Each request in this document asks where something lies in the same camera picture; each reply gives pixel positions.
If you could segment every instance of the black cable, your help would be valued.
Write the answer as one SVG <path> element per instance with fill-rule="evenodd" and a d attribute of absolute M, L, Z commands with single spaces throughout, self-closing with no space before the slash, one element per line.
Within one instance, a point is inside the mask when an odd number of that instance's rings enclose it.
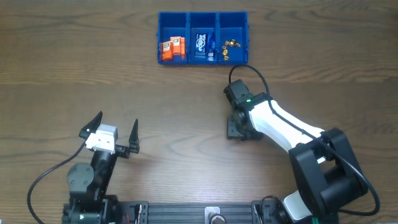
<path fill-rule="evenodd" d="M 350 169 L 352 169 L 355 174 L 359 177 L 359 179 L 361 179 L 365 185 L 368 186 L 369 191 L 372 193 L 373 199 L 374 199 L 374 209 L 373 211 L 370 212 L 357 212 L 357 211 L 351 211 L 351 210 L 345 210 L 345 209 L 339 209 L 339 212 L 343 212 L 343 213 L 347 213 L 350 215 L 360 215 L 360 216 L 371 216 L 371 215 L 375 215 L 377 212 L 379 212 L 380 210 L 380 200 L 379 200 L 379 196 L 377 195 L 376 190 L 373 188 L 372 184 L 370 183 L 370 181 L 367 180 L 367 178 L 360 173 L 359 170 L 357 170 L 352 164 L 350 164 L 347 160 L 345 160 L 344 158 L 342 158 L 335 150 L 333 150 L 329 145 L 327 145 L 326 143 L 324 143 L 323 141 L 321 141 L 320 139 L 316 138 L 315 136 L 313 136 L 312 134 L 306 132 L 306 130 L 299 128 L 298 126 L 296 126 L 295 124 L 291 123 L 290 121 L 288 121 L 287 119 L 285 119 L 283 116 L 281 116 L 278 112 L 276 112 L 276 110 L 272 107 L 271 104 L 271 94 L 269 92 L 269 88 L 268 88 L 268 84 L 266 82 L 266 79 L 261 75 L 261 73 L 255 69 L 253 66 L 250 65 L 235 65 L 231 71 L 229 72 L 229 83 L 231 83 L 231 75 L 232 75 L 232 71 L 235 68 L 241 67 L 241 66 L 245 66 L 247 68 L 251 68 L 253 71 L 255 71 L 261 78 L 262 82 L 264 83 L 264 86 L 266 87 L 266 91 L 267 91 L 267 101 L 268 101 L 268 105 L 269 108 L 271 109 L 272 113 L 275 114 L 278 118 L 280 118 L 282 121 L 286 122 L 288 125 L 290 125 L 291 127 L 295 128 L 297 131 L 300 131 L 302 134 L 305 134 L 306 136 L 312 138 L 314 141 L 316 141 L 317 143 L 321 144 L 330 154 L 334 155 L 337 159 L 339 159 L 341 162 L 343 162 L 344 164 L 346 164 Z"/>
<path fill-rule="evenodd" d="M 32 196 L 32 191 L 35 188 L 36 184 L 39 183 L 39 181 L 41 179 L 43 179 L 43 177 L 45 177 L 47 174 L 51 173 L 52 171 L 54 171 L 55 169 L 59 168 L 60 166 L 66 164 L 67 162 L 71 161 L 73 158 L 75 158 L 80 151 L 83 149 L 83 147 L 85 146 L 85 142 L 83 142 L 83 144 L 81 144 L 81 146 L 79 147 L 79 149 L 74 153 L 74 155 L 72 155 L 71 157 L 69 157 L 68 159 L 64 160 L 63 162 L 55 165 L 54 167 L 52 167 L 51 169 L 45 171 L 42 175 L 40 175 L 34 182 L 33 184 L 30 186 L 29 191 L 27 192 L 27 207 L 29 208 L 30 214 L 32 214 L 33 218 L 36 219 L 36 221 L 40 224 L 44 224 L 44 222 L 42 220 L 40 220 L 38 218 L 38 216 L 36 215 L 36 213 L 33 211 L 32 208 L 32 204 L 30 202 L 30 196 Z"/>

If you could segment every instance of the wooden table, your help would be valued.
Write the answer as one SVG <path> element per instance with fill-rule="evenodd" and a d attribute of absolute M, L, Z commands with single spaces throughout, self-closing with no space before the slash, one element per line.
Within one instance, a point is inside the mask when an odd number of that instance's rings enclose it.
<path fill-rule="evenodd" d="M 281 107 L 308 124 L 339 127 L 381 199 L 373 217 L 398 221 L 398 4 L 394 1 L 28 1 L 0 2 L 0 219 L 35 223 L 29 186 L 72 155 L 98 111 L 127 144 L 139 119 L 141 151 L 118 160 L 109 194 L 149 202 L 250 202 L 297 189 L 284 150 L 269 138 L 226 140 L 230 67 L 157 63 L 159 11 L 249 13 L 249 64 Z M 249 69 L 250 90 L 264 91 Z M 32 203 L 60 223 L 66 176 L 84 150 L 44 178 Z M 369 194 L 346 206 L 372 210 Z"/>

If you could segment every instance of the orange box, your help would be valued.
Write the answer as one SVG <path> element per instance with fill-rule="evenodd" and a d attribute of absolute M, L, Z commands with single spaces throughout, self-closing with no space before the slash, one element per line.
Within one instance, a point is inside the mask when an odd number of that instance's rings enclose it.
<path fill-rule="evenodd" d="M 162 43 L 162 60 L 173 60 L 173 43 L 171 41 Z"/>
<path fill-rule="evenodd" d="M 173 54 L 181 54 L 181 37 L 170 37 L 170 41 L 173 43 Z"/>
<path fill-rule="evenodd" d="M 181 58 L 185 59 L 185 37 L 181 37 Z"/>

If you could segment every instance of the blue tray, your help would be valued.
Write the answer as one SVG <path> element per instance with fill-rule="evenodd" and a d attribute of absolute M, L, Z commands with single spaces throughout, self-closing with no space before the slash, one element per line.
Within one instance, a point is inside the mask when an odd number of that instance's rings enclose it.
<path fill-rule="evenodd" d="M 159 12 L 157 30 L 157 60 L 163 65 L 236 65 L 248 62 L 248 12 Z M 214 61 L 195 57 L 196 34 L 214 32 L 216 50 Z M 161 46 L 170 37 L 185 37 L 186 57 L 174 55 L 171 61 L 162 61 Z M 221 47 L 226 40 L 235 39 L 241 47 L 228 47 L 229 60 L 224 61 Z"/>

